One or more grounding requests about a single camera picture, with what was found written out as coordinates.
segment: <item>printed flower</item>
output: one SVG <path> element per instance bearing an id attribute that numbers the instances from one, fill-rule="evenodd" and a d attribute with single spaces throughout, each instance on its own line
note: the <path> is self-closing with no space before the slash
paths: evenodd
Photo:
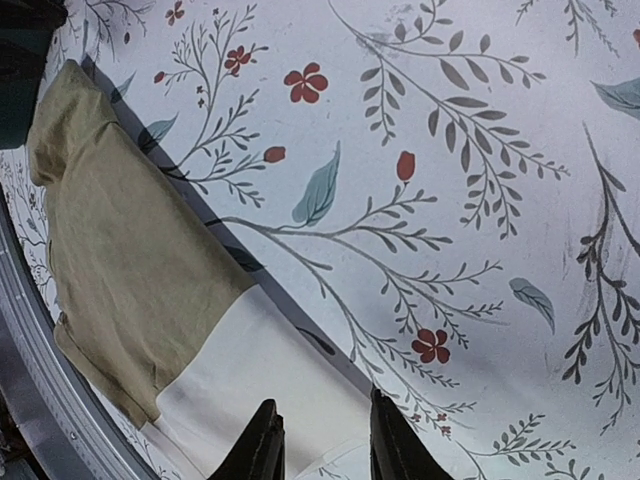
<path id="1" fill-rule="evenodd" d="M 307 103 L 316 103 L 319 100 L 318 92 L 324 92 L 329 86 L 329 81 L 324 75 L 318 73 L 319 71 L 320 65 L 312 62 L 305 67 L 303 73 L 293 70 L 284 78 L 284 84 L 293 87 L 291 89 L 293 103 L 298 103 L 301 99 Z"/>
<path id="2" fill-rule="evenodd" d="M 409 153 L 406 150 L 400 154 L 400 158 L 398 159 L 398 165 L 396 167 L 396 172 L 398 174 L 398 178 L 407 183 L 413 177 L 413 174 L 416 171 L 416 156 L 413 153 Z"/>
<path id="3" fill-rule="evenodd" d="M 287 150 L 284 147 L 267 148 L 264 152 L 264 161 L 267 163 L 278 163 L 284 160 Z"/>
<path id="4" fill-rule="evenodd" d="M 438 330 L 435 335 L 431 330 L 423 328 L 418 332 L 418 339 L 411 343 L 411 348 L 420 354 L 422 363 L 431 363 L 436 358 L 440 363 L 447 363 L 451 352 L 443 345 L 447 341 L 447 332 Z"/>
<path id="5" fill-rule="evenodd" d="M 237 50 L 231 50 L 227 57 L 229 58 L 224 62 L 224 68 L 230 70 L 231 75 L 237 77 L 240 67 L 251 60 L 251 52 L 245 53 L 244 47 L 240 45 Z"/>
<path id="6" fill-rule="evenodd" d="M 180 20 L 184 15 L 184 10 L 180 10 L 182 7 L 182 0 L 178 0 L 174 5 L 172 10 L 167 10 L 167 14 L 164 18 L 169 19 L 169 26 L 172 27 L 176 20 Z"/>

